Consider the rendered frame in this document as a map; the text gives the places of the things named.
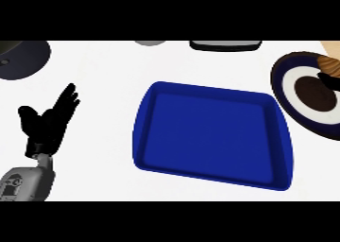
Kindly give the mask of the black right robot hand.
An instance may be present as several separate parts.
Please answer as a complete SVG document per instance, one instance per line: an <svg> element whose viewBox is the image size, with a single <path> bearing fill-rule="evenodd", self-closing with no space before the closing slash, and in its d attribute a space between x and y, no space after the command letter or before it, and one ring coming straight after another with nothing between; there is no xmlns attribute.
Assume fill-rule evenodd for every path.
<svg viewBox="0 0 340 242"><path fill-rule="evenodd" d="M325 73L319 73L318 78L325 84L325 86L330 88L330 90L340 92L340 78L331 77Z"/></svg>

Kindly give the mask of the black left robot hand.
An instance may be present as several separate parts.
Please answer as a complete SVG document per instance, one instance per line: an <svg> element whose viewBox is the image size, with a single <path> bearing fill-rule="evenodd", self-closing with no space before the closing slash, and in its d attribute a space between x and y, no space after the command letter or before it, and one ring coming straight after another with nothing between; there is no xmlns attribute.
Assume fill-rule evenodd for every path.
<svg viewBox="0 0 340 242"><path fill-rule="evenodd" d="M79 104L75 85L68 84L51 109L43 114L29 106L20 106L17 114L20 128L28 136L25 156L35 159L40 154L53 156L65 138L66 125Z"/></svg>

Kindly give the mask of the brown croissant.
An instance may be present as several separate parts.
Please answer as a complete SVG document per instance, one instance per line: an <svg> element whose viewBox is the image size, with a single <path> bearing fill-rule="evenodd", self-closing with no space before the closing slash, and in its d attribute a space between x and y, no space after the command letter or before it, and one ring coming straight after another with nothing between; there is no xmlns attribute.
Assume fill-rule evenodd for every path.
<svg viewBox="0 0 340 242"><path fill-rule="evenodd" d="M340 60L328 56L318 57L321 71L331 77L340 78Z"/></svg>

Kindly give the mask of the dark blue white plate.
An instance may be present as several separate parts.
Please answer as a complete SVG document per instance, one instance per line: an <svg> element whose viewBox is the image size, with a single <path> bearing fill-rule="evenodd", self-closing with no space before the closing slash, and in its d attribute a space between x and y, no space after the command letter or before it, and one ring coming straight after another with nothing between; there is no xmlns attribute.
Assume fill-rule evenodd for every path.
<svg viewBox="0 0 340 242"><path fill-rule="evenodd" d="M275 62L271 84L277 101L299 124L328 139L340 141L340 92L318 78L324 73L312 52L291 52Z"/></svg>

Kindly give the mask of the blue rectangular tray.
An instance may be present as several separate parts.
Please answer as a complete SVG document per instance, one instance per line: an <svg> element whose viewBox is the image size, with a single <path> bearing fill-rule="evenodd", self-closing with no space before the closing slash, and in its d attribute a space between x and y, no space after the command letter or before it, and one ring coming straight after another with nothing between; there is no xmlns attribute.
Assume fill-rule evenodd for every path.
<svg viewBox="0 0 340 242"><path fill-rule="evenodd" d="M153 83L137 113L132 158L147 171L287 190L293 148L274 98Z"/></svg>

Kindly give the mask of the tan wooden board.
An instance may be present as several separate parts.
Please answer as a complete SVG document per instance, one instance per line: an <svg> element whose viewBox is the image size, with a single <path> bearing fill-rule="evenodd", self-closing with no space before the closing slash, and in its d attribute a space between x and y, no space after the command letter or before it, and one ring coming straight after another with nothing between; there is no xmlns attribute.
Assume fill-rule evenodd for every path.
<svg viewBox="0 0 340 242"><path fill-rule="evenodd" d="M340 41L321 41L327 54L340 60Z"/></svg>

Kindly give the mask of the dark grey pot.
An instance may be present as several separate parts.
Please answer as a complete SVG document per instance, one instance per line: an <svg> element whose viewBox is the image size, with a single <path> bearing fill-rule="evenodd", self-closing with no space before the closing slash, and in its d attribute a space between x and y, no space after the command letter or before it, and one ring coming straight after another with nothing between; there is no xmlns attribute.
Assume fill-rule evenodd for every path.
<svg viewBox="0 0 340 242"><path fill-rule="evenodd" d="M0 78L29 77L48 62L50 54L47 41L0 41Z"/></svg>

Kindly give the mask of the black grey appliance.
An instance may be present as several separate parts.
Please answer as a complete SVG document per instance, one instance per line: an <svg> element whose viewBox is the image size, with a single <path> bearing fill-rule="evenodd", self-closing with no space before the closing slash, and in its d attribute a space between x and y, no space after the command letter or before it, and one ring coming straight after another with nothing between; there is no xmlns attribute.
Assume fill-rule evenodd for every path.
<svg viewBox="0 0 340 242"><path fill-rule="evenodd" d="M190 41L190 47L202 51L238 52L256 50L261 41Z"/></svg>

